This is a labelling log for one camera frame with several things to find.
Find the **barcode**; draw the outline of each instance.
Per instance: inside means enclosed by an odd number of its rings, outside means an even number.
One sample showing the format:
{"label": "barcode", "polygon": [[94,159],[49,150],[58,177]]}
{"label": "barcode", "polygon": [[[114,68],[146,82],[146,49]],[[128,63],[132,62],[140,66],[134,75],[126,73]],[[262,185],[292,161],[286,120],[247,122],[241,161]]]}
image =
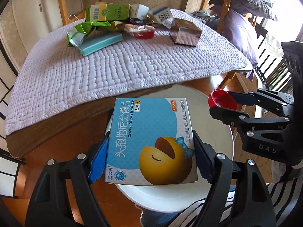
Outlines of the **barcode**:
{"label": "barcode", "polygon": [[163,13],[158,15],[159,20],[162,22],[166,21],[167,19],[170,18],[169,16],[169,12],[168,11],[164,11]]}
{"label": "barcode", "polygon": [[99,7],[93,7],[93,20],[99,19]]}

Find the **das logo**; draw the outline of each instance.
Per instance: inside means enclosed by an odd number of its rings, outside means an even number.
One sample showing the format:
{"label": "das logo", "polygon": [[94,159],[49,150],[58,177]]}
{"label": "das logo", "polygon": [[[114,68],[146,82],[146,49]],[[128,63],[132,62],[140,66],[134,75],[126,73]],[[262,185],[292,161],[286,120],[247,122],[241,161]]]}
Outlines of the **das logo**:
{"label": "das logo", "polygon": [[266,146],[264,146],[263,144],[260,144],[260,145],[259,145],[259,149],[260,149],[260,150],[264,150],[264,151],[271,152],[271,153],[273,153],[273,154],[277,151],[276,148],[270,148],[269,146],[266,147]]}

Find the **white quilted blanket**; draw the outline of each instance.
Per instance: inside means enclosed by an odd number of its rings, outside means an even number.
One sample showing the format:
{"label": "white quilted blanket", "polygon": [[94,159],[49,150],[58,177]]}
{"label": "white quilted blanket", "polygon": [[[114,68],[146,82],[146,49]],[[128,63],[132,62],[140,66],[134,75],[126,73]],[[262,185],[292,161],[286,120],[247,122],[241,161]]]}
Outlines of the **white quilted blanket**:
{"label": "white quilted blanket", "polygon": [[179,10],[174,17],[203,31],[197,47],[175,45],[164,28],[155,37],[124,40],[83,57],[67,47],[66,31],[51,32],[32,48],[13,89],[6,135],[96,99],[222,74],[245,67],[247,58],[225,37]]}

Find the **green snack bag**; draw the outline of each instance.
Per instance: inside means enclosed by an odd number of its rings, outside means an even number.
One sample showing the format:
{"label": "green snack bag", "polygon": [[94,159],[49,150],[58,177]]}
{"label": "green snack bag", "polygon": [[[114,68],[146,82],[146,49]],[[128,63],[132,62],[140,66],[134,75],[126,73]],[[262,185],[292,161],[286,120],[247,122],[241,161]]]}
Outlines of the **green snack bag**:
{"label": "green snack bag", "polygon": [[92,21],[75,25],[67,32],[68,46],[78,47],[83,42],[85,36],[89,35],[95,27],[101,26],[108,27],[111,26],[111,24],[107,21]]}

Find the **white box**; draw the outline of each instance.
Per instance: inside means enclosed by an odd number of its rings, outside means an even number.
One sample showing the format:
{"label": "white box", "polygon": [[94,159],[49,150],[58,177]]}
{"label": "white box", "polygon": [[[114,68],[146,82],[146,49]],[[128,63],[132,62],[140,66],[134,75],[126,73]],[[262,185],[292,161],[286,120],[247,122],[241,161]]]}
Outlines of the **white box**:
{"label": "white box", "polygon": [[133,4],[130,6],[129,17],[134,19],[144,19],[147,16],[149,7],[142,4]]}
{"label": "white box", "polygon": [[155,6],[148,11],[148,15],[153,21],[163,24],[169,18],[172,18],[172,12],[168,7],[165,6]]}

